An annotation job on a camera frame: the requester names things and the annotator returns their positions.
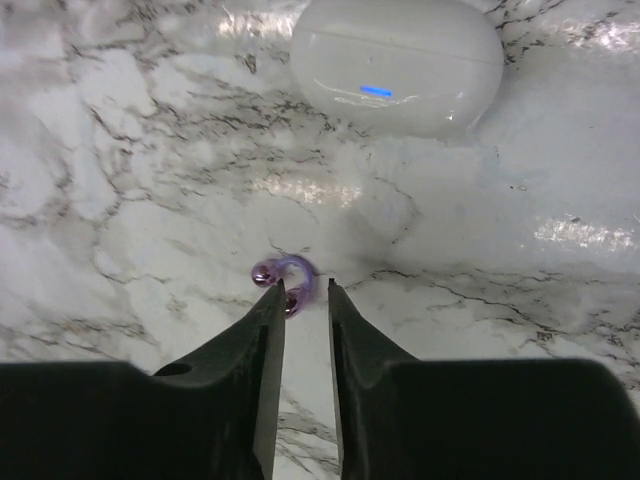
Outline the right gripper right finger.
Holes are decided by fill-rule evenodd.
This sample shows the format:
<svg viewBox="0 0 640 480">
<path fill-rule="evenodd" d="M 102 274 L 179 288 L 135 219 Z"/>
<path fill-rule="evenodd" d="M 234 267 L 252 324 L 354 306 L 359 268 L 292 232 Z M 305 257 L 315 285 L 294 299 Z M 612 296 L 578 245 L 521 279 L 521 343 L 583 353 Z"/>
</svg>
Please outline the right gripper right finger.
<svg viewBox="0 0 640 480">
<path fill-rule="evenodd" d="M 635 479 L 639 417 L 586 359 L 422 361 L 328 285 L 345 479 Z"/>
</svg>

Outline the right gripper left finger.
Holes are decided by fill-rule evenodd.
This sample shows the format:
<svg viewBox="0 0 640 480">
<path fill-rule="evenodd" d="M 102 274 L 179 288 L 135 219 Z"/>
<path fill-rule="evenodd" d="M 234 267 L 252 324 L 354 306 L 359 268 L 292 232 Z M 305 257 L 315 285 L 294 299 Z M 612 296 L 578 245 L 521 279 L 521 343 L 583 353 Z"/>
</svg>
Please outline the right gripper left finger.
<svg viewBox="0 0 640 480">
<path fill-rule="evenodd" d="M 146 374 L 126 362 L 5 363 L 5 479 L 269 479 L 285 291 Z"/>
</svg>

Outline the purple earbud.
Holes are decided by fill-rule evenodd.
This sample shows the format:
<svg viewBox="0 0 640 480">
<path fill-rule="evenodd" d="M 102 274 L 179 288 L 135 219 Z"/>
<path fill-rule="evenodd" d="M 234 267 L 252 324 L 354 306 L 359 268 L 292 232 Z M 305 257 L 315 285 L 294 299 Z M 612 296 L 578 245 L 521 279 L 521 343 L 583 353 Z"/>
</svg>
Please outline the purple earbud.
<svg viewBox="0 0 640 480">
<path fill-rule="evenodd" d="M 316 293 L 316 271 L 300 255 L 285 255 L 257 262 L 251 269 L 252 282 L 268 288 L 280 280 L 285 285 L 285 317 L 291 319 L 307 307 Z"/>
</svg>

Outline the white earbud case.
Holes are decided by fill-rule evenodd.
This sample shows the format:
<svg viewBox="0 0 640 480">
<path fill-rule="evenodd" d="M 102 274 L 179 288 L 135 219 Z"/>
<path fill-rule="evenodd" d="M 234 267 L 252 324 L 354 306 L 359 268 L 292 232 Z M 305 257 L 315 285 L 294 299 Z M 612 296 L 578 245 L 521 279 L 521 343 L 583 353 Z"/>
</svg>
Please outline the white earbud case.
<svg viewBox="0 0 640 480">
<path fill-rule="evenodd" d="M 495 27 L 462 1 L 312 1 L 294 26 L 290 64 L 327 115 L 446 138 L 493 103 L 504 52 Z"/>
</svg>

